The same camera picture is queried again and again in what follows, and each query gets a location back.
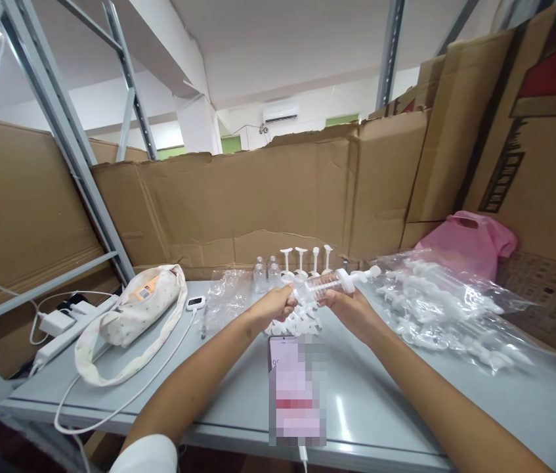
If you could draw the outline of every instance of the forearm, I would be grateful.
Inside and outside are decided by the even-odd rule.
[[[163,434],[179,442],[221,380],[262,330],[248,316],[249,312],[245,312],[229,323],[166,378],[133,423],[123,450],[151,434]]]
[[[368,345],[460,471],[550,471],[384,323]]]

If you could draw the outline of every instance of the person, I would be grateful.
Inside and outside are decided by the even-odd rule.
[[[293,311],[292,290],[265,294],[168,376],[133,423],[112,473],[176,471],[175,445],[256,336]],[[459,471],[551,471],[392,332],[358,290],[328,291],[326,305],[372,350]]]

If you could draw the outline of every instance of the pink plastic bag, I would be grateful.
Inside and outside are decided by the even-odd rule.
[[[441,250],[452,271],[494,281],[498,258],[508,258],[516,244],[514,234],[496,220],[460,210],[421,239],[416,250]]]

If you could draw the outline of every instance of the smartphone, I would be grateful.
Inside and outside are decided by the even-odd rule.
[[[319,446],[322,438],[325,444],[326,419],[303,337],[270,337],[268,361],[269,444]]]

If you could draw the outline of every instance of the hand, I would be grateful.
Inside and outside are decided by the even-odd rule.
[[[258,330],[266,329],[273,319],[284,322],[297,305],[297,300],[291,298],[292,293],[292,284],[272,289],[251,306],[244,315],[248,314],[247,316]]]
[[[341,323],[366,345],[369,346],[381,330],[388,329],[381,316],[358,289],[352,296],[333,290],[328,290],[326,296],[328,298],[323,305],[328,306]]]

